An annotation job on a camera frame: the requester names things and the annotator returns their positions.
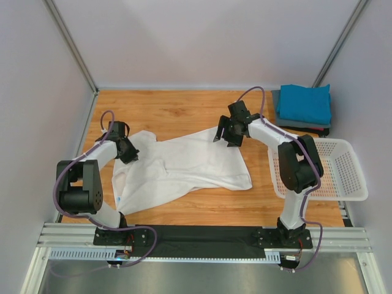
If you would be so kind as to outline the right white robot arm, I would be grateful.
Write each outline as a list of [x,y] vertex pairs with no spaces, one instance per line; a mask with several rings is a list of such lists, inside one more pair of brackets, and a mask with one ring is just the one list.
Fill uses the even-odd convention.
[[230,116],[219,119],[214,141],[224,139],[228,147],[240,147],[243,138],[252,138],[266,145],[278,155],[279,176],[288,190],[284,209],[278,220],[276,240],[290,247],[298,240],[299,228],[305,224],[307,196],[321,185],[323,167],[310,135],[298,136],[270,123],[262,115],[251,114],[241,101],[228,106]]

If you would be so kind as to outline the white t-shirt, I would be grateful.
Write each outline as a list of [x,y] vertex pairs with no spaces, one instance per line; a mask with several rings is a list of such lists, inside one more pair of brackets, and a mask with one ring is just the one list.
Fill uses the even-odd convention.
[[159,141],[140,131],[129,137],[139,150],[129,164],[115,160],[112,176],[116,209],[124,215],[176,200],[206,188],[249,190],[250,173],[239,148],[214,141],[217,129]]

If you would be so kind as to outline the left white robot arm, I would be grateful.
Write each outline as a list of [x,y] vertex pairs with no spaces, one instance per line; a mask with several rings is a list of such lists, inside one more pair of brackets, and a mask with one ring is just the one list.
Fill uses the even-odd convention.
[[61,214],[71,218],[85,218],[97,227],[108,230],[107,238],[122,246],[129,238],[127,222],[104,200],[100,171],[112,160],[124,164],[138,160],[139,150],[128,138],[130,127],[114,121],[108,131],[83,155],[58,162],[53,201]]

